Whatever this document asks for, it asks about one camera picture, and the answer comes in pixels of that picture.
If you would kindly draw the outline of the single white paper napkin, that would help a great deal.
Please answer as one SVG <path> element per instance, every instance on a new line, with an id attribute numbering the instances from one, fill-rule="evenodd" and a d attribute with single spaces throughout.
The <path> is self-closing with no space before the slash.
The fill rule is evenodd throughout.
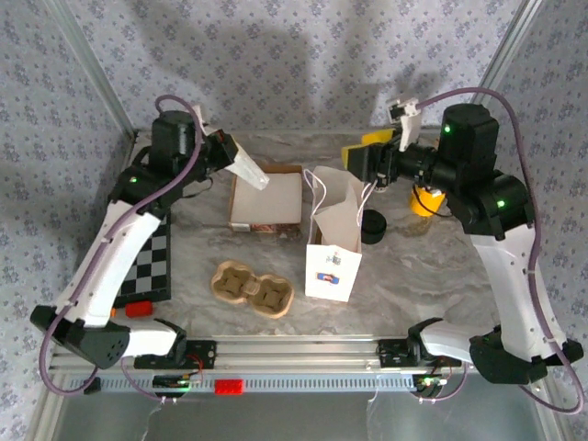
<path id="1" fill-rule="evenodd" d="M 237 144 L 237 153 L 227 170 L 257 190 L 264 190 L 269 183 L 268 175 L 240 144 Z"/>

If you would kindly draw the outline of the brown cardboard napkin box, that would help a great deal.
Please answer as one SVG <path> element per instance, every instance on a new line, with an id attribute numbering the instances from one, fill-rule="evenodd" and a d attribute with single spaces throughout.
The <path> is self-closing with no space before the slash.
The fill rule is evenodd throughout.
<path id="1" fill-rule="evenodd" d="M 267 174 L 290 174 L 300 173 L 302 178 L 302 166 L 299 164 L 261 164 L 260 167 Z M 229 204 L 229 226 L 234 232 L 260 232 L 260 233 L 290 233 L 296 232 L 300 229 L 300 223 L 298 224 L 275 224 L 275 225 L 260 225 L 260 224 L 237 224 L 230 222 L 232 200 L 234 195 L 236 178 L 233 178 L 232 192 L 230 196 Z"/>

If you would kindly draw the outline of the white paper takeout bag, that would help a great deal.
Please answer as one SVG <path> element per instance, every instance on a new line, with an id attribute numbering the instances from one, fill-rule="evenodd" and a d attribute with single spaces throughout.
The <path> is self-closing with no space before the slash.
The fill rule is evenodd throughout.
<path id="1" fill-rule="evenodd" d="M 371 187 L 322 165 L 303 176 L 312 193 L 304 293 L 347 302 L 362 260 L 361 222 Z"/>

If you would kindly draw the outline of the brown pulp cup carrier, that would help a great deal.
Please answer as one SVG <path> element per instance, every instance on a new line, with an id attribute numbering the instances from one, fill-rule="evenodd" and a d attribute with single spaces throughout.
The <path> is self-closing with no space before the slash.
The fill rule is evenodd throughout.
<path id="1" fill-rule="evenodd" d="M 219 264 L 210 288 L 218 300 L 248 304 L 255 313 L 273 320 L 288 313 L 295 297 L 288 279 L 275 274 L 258 276 L 250 266 L 234 260 Z"/>

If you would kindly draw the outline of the white napkin pile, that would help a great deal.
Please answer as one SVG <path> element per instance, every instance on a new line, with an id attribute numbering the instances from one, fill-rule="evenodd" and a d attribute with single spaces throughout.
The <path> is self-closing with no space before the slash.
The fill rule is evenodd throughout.
<path id="1" fill-rule="evenodd" d="M 231 223 L 275 225 L 301 222 L 301 174 L 269 174 L 268 177 L 269 182 L 263 190 L 236 178 Z"/>

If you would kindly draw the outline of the yellow straw holder cup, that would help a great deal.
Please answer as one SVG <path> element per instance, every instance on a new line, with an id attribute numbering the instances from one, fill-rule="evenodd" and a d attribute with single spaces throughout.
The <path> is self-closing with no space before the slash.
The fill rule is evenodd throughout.
<path id="1" fill-rule="evenodd" d="M 446 195 L 438 189 L 413 186 L 409 208 L 420 217 L 440 216 L 438 211 L 445 198 Z"/>

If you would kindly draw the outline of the black and grey chessboard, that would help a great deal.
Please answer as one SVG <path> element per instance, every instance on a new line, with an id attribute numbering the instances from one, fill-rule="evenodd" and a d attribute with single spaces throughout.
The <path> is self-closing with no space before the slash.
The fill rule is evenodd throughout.
<path id="1" fill-rule="evenodd" d="M 120 286 L 114 307 L 171 299 L 171 212 L 145 242 Z"/>

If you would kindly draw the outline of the small circuit board with LED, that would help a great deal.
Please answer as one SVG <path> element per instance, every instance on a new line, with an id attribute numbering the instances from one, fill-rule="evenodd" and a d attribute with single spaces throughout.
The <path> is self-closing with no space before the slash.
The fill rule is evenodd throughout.
<path id="1" fill-rule="evenodd" d="M 195 379 L 192 374 L 183 375 L 156 375 L 152 380 L 154 390 L 175 390 L 177 392 L 187 392 L 193 386 L 199 384 L 200 380 Z"/>
<path id="2" fill-rule="evenodd" d="M 441 375 L 413 375 L 414 391 L 417 398 L 434 399 L 447 385 L 447 378 Z"/>

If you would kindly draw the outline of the aluminium corner post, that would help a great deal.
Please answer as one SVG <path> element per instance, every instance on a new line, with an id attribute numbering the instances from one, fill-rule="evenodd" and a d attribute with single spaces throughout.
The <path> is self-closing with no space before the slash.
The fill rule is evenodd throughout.
<path id="1" fill-rule="evenodd" d="M 135 137 L 133 125 L 70 7 L 64 0 L 42 1 L 72 47 L 75 57 L 102 100 L 108 114 L 114 119 L 118 127 L 129 138 L 133 139 Z"/>
<path id="2" fill-rule="evenodd" d="M 481 79 L 481 87 L 498 88 L 543 3 L 544 0 L 522 0 Z"/>

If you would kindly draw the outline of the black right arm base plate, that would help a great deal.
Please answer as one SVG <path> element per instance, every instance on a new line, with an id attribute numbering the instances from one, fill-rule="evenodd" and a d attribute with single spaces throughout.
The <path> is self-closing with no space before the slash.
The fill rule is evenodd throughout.
<path id="1" fill-rule="evenodd" d="M 376 349 L 382 368 L 458 368 L 460 360 L 433 356 L 416 340 L 411 338 L 380 339 Z"/>

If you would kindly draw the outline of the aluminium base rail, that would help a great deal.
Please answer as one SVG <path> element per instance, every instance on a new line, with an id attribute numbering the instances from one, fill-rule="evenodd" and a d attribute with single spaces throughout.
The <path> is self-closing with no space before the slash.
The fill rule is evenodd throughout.
<path id="1" fill-rule="evenodd" d="M 212 336 L 188 340 L 217 342 L 214 369 L 205 372 L 227 374 L 327 374 L 404 371 L 422 374 L 432 367 L 381 367 L 376 354 L 378 338 L 351 336 Z M 179 373 L 188 370 L 135 369 L 134 360 L 126 361 L 129 371 Z"/>

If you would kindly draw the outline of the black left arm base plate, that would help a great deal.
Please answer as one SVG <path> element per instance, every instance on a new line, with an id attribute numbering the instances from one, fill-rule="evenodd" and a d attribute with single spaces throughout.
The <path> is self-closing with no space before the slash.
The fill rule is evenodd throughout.
<path id="1" fill-rule="evenodd" d="M 135 369 L 199 370 L 214 369 L 217 342 L 214 340 L 183 340 L 166 356 L 147 355 L 134 359 Z"/>

